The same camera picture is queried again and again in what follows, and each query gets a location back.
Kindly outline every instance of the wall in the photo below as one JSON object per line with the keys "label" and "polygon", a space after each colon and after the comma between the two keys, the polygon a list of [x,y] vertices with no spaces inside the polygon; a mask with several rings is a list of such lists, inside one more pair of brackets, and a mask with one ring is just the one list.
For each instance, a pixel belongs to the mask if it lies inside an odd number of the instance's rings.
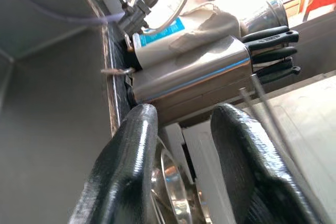
{"label": "wall", "polygon": [[6,90],[10,82],[11,73],[12,64],[7,58],[0,54],[0,113],[6,95]]}
{"label": "wall", "polygon": [[[36,1],[71,16],[93,16],[86,0]],[[0,12],[0,51],[16,59],[26,57],[85,28],[45,16],[21,0],[0,0],[0,3],[5,6]],[[118,0],[108,0],[108,3],[113,13],[122,12]]]}
{"label": "wall", "polygon": [[0,223],[66,223],[110,139],[99,31],[16,63],[0,114]]}

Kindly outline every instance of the metal bowl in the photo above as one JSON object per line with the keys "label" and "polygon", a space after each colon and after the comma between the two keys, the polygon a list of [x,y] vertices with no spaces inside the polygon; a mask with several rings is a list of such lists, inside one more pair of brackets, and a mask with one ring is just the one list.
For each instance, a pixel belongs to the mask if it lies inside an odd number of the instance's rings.
{"label": "metal bowl", "polygon": [[167,150],[161,152],[161,166],[168,197],[178,223],[192,223],[192,215],[182,176]]}
{"label": "metal bowl", "polygon": [[182,176],[161,140],[156,147],[152,171],[152,204],[159,223],[192,223]]}
{"label": "metal bowl", "polygon": [[196,190],[197,190],[198,202],[200,203],[201,211],[203,213],[205,223],[206,224],[212,224],[208,204],[203,197],[202,191],[197,186],[196,186]]}

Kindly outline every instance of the black knife handle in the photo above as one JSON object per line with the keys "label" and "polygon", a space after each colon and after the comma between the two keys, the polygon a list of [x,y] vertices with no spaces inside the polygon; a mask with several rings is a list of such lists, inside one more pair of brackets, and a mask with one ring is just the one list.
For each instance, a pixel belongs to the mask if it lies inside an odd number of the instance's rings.
{"label": "black knife handle", "polygon": [[290,58],[287,58],[287,59],[285,59],[281,62],[273,64],[271,66],[262,68],[262,69],[256,71],[255,74],[260,78],[260,77],[266,76],[266,75],[271,74],[271,73],[275,73],[275,72],[278,72],[278,71],[282,71],[282,70],[292,68],[293,66],[294,66],[293,58],[290,57]]}
{"label": "black knife handle", "polygon": [[288,31],[286,33],[277,34],[271,37],[263,38],[256,41],[245,43],[245,46],[250,50],[260,50],[269,47],[274,47],[282,43],[298,42],[299,33],[297,31]]}
{"label": "black knife handle", "polygon": [[290,76],[292,74],[298,75],[301,72],[300,67],[291,67],[289,69],[281,70],[275,73],[270,73],[266,76],[260,77],[261,84],[268,84],[273,81],[280,80],[286,76]]}
{"label": "black knife handle", "polygon": [[246,43],[246,42],[250,42],[254,40],[259,40],[262,38],[271,37],[277,34],[286,33],[288,31],[289,31],[289,28],[287,26],[274,27],[274,28],[257,31],[255,33],[246,35],[243,38],[241,38],[240,41],[243,43]]}
{"label": "black knife handle", "polygon": [[252,56],[252,64],[260,64],[265,62],[271,62],[274,60],[285,59],[289,56],[296,54],[298,51],[295,47],[285,47],[268,52],[264,52],[259,55]]}

